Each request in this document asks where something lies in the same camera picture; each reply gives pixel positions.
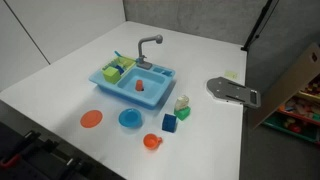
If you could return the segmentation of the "blue toy sink basin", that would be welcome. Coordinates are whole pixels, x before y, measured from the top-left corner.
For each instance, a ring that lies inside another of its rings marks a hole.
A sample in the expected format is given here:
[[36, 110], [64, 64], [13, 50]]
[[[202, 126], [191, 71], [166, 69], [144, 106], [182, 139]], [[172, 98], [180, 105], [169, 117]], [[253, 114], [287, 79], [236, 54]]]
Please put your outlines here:
[[[148, 109], [154, 109], [169, 87], [175, 71], [153, 64], [149, 70], [140, 68], [135, 64], [121, 79], [109, 83], [104, 79], [101, 69], [93, 73], [89, 80], [103, 91], [136, 103]], [[143, 91], [135, 89], [136, 81], [143, 81]]]

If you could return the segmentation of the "blue saucer plate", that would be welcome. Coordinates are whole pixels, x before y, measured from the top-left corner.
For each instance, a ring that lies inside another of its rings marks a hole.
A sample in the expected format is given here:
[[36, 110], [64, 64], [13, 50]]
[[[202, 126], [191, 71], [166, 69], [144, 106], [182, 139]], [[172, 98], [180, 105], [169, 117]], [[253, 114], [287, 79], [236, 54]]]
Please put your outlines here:
[[123, 127], [138, 128], [142, 125], [142, 115], [139, 110], [129, 108], [119, 114], [118, 121]]

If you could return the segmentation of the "grey metal mounting plate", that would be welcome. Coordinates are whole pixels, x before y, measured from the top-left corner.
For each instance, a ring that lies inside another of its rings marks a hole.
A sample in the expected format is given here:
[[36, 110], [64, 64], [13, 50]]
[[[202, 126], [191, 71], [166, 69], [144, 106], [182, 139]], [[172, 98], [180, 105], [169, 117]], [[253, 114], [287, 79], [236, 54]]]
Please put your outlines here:
[[261, 94], [254, 89], [224, 77], [211, 78], [206, 82], [207, 91], [216, 99], [257, 109], [261, 106]]

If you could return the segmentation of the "orange flat plate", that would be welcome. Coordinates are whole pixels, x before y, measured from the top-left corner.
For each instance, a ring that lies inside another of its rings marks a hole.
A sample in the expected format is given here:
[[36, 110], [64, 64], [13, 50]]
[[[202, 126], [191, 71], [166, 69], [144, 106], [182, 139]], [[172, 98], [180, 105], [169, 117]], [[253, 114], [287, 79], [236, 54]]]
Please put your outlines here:
[[102, 118], [103, 114], [99, 110], [90, 110], [81, 117], [80, 124], [84, 128], [93, 128], [101, 122]]

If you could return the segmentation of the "white toy bottle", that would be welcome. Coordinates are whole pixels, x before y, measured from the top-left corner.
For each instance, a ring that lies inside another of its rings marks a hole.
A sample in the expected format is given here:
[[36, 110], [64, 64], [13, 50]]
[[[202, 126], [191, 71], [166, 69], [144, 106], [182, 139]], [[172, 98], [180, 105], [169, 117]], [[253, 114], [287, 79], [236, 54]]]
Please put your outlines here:
[[175, 103], [175, 109], [176, 110], [184, 109], [188, 106], [188, 104], [189, 104], [189, 98], [186, 95], [182, 95], [177, 98]]

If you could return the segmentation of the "green block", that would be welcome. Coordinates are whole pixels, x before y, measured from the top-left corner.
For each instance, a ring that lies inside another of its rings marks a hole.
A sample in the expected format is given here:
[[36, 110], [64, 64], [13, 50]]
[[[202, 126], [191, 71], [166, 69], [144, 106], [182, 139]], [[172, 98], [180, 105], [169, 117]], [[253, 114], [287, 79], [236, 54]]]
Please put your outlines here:
[[184, 109], [175, 110], [174, 114], [179, 120], [183, 121], [184, 119], [186, 119], [190, 115], [190, 112], [191, 112], [191, 108], [189, 106], [187, 106]]

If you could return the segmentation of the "blue cube block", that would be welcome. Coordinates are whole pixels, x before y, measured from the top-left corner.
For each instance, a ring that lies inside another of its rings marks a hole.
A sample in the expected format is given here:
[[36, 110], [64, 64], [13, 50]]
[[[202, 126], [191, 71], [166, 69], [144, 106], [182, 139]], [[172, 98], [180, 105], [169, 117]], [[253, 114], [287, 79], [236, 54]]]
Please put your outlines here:
[[165, 114], [162, 122], [162, 129], [167, 132], [174, 133], [176, 130], [177, 119], [175, 116]]

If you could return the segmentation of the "blue item in rack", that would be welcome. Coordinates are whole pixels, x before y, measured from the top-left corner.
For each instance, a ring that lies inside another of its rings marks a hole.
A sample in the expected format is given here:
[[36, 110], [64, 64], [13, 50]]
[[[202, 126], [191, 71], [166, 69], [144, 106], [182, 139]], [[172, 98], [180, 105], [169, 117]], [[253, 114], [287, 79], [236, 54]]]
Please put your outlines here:
[[124, 69], [121, 66], [116, 65], [115, 68], [119, 70], [120, 75], [124, 73]]

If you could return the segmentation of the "yellow-green dish rack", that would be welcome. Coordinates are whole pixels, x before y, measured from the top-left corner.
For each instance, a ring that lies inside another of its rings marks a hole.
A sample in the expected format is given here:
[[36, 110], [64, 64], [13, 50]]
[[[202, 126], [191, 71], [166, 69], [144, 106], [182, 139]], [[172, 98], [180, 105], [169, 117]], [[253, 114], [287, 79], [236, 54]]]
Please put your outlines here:
[[108, 67], [120, 67], [120, 75], [124, 76], [134, 65], [136, 60], [129, 57], [115, 57], [108, 64], [101, 68], [101, 71], [106, 70]]

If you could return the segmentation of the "green cube in rack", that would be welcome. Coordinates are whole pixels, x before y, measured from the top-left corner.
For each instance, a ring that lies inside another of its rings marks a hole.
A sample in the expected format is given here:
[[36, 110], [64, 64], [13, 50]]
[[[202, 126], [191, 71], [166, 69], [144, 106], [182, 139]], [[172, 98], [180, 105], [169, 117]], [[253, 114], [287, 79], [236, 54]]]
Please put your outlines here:
[[118, 69], [114, 67], [108, 67], [103, 71], [104, 79], [112, 84], [117, 83], [121, 79], [121, 75]]

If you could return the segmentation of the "yellow sticky note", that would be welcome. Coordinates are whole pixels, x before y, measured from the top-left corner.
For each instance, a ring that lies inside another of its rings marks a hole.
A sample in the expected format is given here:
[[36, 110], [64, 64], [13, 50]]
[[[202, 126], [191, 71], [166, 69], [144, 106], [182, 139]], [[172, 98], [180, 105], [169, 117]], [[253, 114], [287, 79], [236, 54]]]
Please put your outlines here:
[[224, 76], [228, 77], [230, 79], [236, 80], [238, 78], [238, 73], [233, 72], [233, 71], [225, 71]]

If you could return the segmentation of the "black tripod stand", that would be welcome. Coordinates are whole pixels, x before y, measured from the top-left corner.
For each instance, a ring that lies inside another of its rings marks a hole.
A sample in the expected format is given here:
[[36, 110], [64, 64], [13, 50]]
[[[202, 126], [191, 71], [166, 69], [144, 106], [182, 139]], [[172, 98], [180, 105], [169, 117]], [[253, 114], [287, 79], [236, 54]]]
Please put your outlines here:
[[260, 37], [279, 1], [280, 0], [267, 0], [266, 4], [261, 9], [261, 13], [258, 16], [258, 19], [255, 22], [246, 42], [241, 47], [242, 51], [248, 52], [251, 45]]

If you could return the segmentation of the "toy storage shelf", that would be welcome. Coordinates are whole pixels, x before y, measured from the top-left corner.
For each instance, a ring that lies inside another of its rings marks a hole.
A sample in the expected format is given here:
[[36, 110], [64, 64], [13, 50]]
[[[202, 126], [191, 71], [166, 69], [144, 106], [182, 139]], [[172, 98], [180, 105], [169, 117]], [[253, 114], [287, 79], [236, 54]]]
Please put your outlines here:
[[253, 129], [265, 125], [319, 144], [319, 57], [318, 43], [304, 50], [250, 113]]

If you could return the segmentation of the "black clamp equipment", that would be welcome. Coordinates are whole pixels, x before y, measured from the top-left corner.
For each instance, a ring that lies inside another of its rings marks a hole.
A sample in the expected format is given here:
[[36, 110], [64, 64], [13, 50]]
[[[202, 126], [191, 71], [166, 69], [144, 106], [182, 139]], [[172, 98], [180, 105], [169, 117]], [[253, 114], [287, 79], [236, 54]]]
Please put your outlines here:
[[33, 130], [24, 136], [0, 124], [0, 180], [90, 180], [92, 163], [57, 150]]

